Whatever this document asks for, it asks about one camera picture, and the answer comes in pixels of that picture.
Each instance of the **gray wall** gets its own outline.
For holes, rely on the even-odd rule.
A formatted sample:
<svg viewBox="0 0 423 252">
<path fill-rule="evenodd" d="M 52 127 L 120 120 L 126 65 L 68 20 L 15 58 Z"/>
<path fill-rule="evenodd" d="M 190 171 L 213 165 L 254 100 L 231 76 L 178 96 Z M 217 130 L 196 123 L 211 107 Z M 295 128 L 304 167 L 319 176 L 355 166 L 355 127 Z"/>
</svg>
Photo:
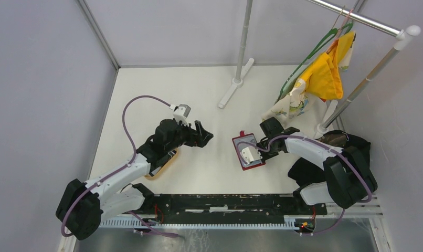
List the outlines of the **gray wall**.
<svg viewBox="0 0 423 252">
<path fill-rule="evenodd" d="M 0 251 L 55 251 L 66 184 L 85 179 L 114 69 L 73 0 L 0 0 Z"/>
<path fill-rule="evenodd" d="M 121 65 L 236 63 L 246 0 L 87 0 Z M 333 0 L 353 7 L 356 0 Z M 301 62 L 336 15 L 305 0 L 254 1 L 246 59 Z"/>
<path fill-rule="evenodd" d="M 368 1 L 364 14 L 422 33 L 343 114 L 346 127 L 372 142 L 371 166 L 395 251 L 423 251 L 423 0 Z M 387 53 L 394 39 L 356 26 L 346 95 Z"/>
</svg>

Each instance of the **green hanger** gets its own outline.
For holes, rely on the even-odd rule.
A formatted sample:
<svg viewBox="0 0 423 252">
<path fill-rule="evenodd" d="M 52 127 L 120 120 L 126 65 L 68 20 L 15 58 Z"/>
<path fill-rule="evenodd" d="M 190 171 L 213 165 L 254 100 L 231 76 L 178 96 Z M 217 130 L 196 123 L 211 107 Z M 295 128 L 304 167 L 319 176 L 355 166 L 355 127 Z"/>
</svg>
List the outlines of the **green hanger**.
<svg viewBox="0 0 423 252">
<path fill-rule="evenodd" d="M 354 24 L 353 23 L 349 23 L 345 26 L 343 26 L 341 28 L 340 33 L 347 28 L 347 30 L 344 32 L 344 34 L 348 33 L 351 31 L 352 26 Z M 278 99 L 275 103 L 277 103 L 280 99 L 281 96 L 283 94 L 283 89 L 285 87 L 285 85 L 287 84 L 287 82 L 290 80 L 290 78 L 292 78 L 292 76 L 298 71 L 298 69 L 300 69 L 301 66 L 303 66 L 303 64 L 308 60 L 311 59 L 316 53 L 318 53 L 325 45 L 327 45 L 334 37 L 335 35 L 338 33 L 338 29 L 337 28 L 333 28 L 331 29 L 326 35 L 324 35 L 324 37 L 320 40 L 320 42 L 318 42 L 318 44 L 315 46 L 315 48 L 310 52 L 309 55 L 307 55 L 307 57 L 298 65 L 298 67 L 293 71 L 293 73 L 287 78 L 287 80 L 284 82 L 284 84 L 281 87 L 280 90 L 280 95 L 278 96 Z"/>
</svg>

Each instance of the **metal pole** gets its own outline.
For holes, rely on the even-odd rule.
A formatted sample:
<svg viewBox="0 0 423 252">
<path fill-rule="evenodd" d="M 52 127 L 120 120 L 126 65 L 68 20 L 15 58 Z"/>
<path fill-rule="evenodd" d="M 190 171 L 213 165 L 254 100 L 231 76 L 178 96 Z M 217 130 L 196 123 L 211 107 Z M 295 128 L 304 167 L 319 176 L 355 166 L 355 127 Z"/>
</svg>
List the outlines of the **metal pole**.
<svg viewBox="0 0 423 252">
<path fill-rule="evenodd" d="M 241 45 L 239 47 L 238 66 L 236 67 L 235 82 L 241 82 L 242 61 L 244 61 L 244 52 L 246 51 L 247 33 L 249 31 L 250 13 L 252 12 L 253 0 L 247 0 L 246 15 L 244 17 L 244 26 L 242 27 Z"/>
<path fill-rule="evenodd" d="M 355 2 L 354 5 L 354 10 L 353 12 L 355 13 L 360 13 L 362 12 L 364 5 L 366 4 L 367 0 L 357 0 L 357 2 Z"/>
<path fill-rule="evenodd" d="M 88 3 L 86 0 L 76 0 L 77 4 L 80 7 L 80 10 L 82 11 L 83 15 L 88 21 L 89 26 L 91 26 L 91 29 L 94 31 L 95 35 L 97 36 L 100 44 L 102 45 L 103 49 L 108 55 L 108 58 L 110 58 L 110 61 L 115 68 L 115 70 L 119 70 L 120 65 L 117 61 L 117 59 L 114 56 L 113 51 L 110 48 L 110 45 L 108 44 L 107 40 L 105 39 L 105 36 L 102 33 L 102 30 L 100 30 L 99 24 L 97 24 L 96 19 L 94 18 Z"/>
<path fill-rule="evenodd" d="M 340 13 L 342 11 L 342 13 L 341 13 L 342 16 L 347 16 L 349 14 L 348 9 L 343 9 L 341 6 L 338 6 L 336 4 L 332 4 L 332 3 L 329 3 L 329 2 L 326 2 L 326 1 L 323 1 L 323 0 L 307 0 L 307 1 L 312 2 L 314 4 L 318 4 L 322 7 L 326 8 L 326 9 L 330 9 L 331 11 L 336 12 L 336 13 Z M 352 12 L 349 15 L 349 18 L 354 20 L 354 21 L 357 21 L 361 24 L 364 24 L 364 25 L 367 25 L 367 26 L 372 27 L 374 29 L 377 29 L 377 30 L 379 30 L 383 33 L 389 34 L 393 37 L 397 37 L 398 35 L 400 35 L 400 33 L 403 32 L 402 29 L 395 28 L 393 26 L 387 25 L 385 23 L 382 23 L 380 21 L 377 21 L 375 19 L 369 18 L 367 16 L 364 16 L 364 15 L 361 15 L 361 14 L 358 14 L 358 13 Z"/>
<path fill-rule="evenodd" d="M 374 78 L 386 67 L 386 65 L 399 53 L 399 50 L 392 48 L 388 54 L 372 69 L 372 71 L 358 84 L 354 91 L 337 107 L 333 114 L 322 124 L 323 128 L 327 129 L 332 122 L 351 104 L 352 101 L 367 87 L 367 85 L 374 80 Z"/>
</svg>

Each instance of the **yellow cloth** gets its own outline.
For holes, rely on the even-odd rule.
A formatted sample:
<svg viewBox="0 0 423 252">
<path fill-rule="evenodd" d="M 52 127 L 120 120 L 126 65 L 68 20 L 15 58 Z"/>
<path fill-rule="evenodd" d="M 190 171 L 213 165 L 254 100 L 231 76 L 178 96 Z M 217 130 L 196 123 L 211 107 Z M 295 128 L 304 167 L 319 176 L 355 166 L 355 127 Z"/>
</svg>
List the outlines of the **yellow cloth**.
<svg viewBox="0 0 423 252">
<path fill-rule="evenodd" d="M 324 52 L 319 55 L 301 74 L 298 80 L 301 79 L 301 82 L 306 83 L 304 92 L 326 100 L 341 99 L 343 97 L 338 64 L 351 47 L 354 36 L 354 31 L 340 36 L 334 42 L 328 54 Z"/>
</svg>

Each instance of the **white floor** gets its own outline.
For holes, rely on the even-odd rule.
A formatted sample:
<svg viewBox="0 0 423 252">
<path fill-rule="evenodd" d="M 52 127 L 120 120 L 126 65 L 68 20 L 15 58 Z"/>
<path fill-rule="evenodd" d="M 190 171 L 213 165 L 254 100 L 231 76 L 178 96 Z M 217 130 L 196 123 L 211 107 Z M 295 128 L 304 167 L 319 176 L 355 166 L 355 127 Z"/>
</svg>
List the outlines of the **white floor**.
<svg viewBox="0 0 423 252">
<path fill-rule="evenodd" d="M 122 110 L 139 95 L 157 96 L 171 104 L 187 104 L 189 120 L 202 122 L 214 138 L 203 148 L 180 148 L 180 155 L 157 180 L 140 178 L 154 193 L 173 194 L 261 194 L 291 193 L 298 186 L 287 172 L 298 159 L 283 154 L 267 164 L 243 171 L 231 139 L 239 131 L 264 137 L 259 123 L 278 95 L 279 89 L 295 66 L 254 66 L 225 109 L 217 107 L 227 91 L 235 67 L 178 67 L 120 69 L 111 98 L 91 177 L 111 170 L 132 154 L 122 128 Z M 326 110 L 322 101 L 290 126 L 312 136 Z M 136 146 L 154 134 L 162 119 L 172 118 L 172 111 L 161 103 L 145 99 L 131 105 L 126 124 Z"/>
</svg>

